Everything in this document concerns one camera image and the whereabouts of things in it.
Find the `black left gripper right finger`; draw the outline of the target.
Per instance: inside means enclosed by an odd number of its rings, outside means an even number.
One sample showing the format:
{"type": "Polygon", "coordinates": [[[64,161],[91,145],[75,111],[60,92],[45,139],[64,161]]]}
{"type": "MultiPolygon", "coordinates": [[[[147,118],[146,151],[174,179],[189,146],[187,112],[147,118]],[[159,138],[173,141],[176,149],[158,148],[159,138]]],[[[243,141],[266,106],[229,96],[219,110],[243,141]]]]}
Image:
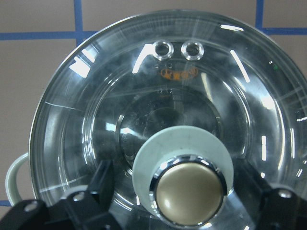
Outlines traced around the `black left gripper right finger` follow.
{"type": "Polygon", "coordinates": [[[237,161],[237,196],[257,230],[305,230],[307,201],[292,189],[273,187],[247,161],[237,161]]]}

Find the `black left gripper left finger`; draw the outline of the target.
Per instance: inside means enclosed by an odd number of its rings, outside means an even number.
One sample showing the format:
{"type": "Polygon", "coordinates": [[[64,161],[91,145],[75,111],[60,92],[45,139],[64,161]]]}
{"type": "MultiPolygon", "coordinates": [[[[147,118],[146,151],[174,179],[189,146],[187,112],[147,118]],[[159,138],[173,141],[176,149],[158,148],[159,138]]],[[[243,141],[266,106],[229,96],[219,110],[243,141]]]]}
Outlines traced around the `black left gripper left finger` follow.
{"type": "Polygon", "coordinates": [[[114,194],[112,160],[101,161],[86,189],[77,189],[50,211],[49,230],[119,230],[109,212],[114,194]]]}

